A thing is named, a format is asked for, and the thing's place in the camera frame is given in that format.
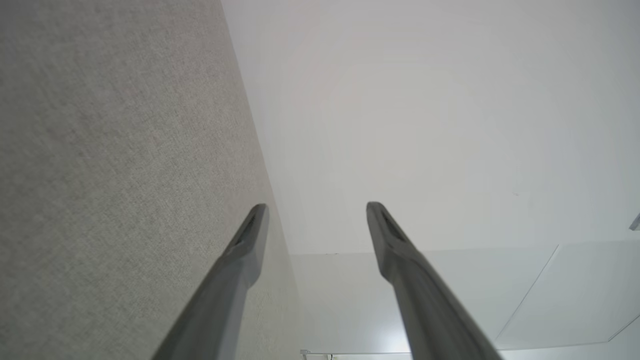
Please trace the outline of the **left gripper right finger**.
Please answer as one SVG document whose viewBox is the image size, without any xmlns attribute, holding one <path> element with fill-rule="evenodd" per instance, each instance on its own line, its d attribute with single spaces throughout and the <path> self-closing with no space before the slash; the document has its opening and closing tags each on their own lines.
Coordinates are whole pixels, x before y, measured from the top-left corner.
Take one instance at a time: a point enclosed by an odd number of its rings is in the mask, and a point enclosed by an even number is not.
<svg viewBox="0 0 640 360">
<path fill-rule="evenodd" d="M 498 360 L 455 294 L 381 202 L 366 205 L 381 275 L 391 284 L 415 360 Z"/>
</svg>

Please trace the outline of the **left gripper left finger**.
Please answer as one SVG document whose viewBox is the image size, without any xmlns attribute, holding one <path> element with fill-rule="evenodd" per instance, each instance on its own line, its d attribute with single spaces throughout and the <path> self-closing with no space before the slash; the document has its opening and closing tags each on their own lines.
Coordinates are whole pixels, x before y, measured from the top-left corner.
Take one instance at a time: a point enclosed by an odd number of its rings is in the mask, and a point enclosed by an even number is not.
<svg viewBox="0 0 640 360">
<path fill-rule="evenodd" d="M 249 289 L 265 259 L 269 207 L 252 207 L 154 353 L 155 360 L 233 360 Z"/>
</svg>

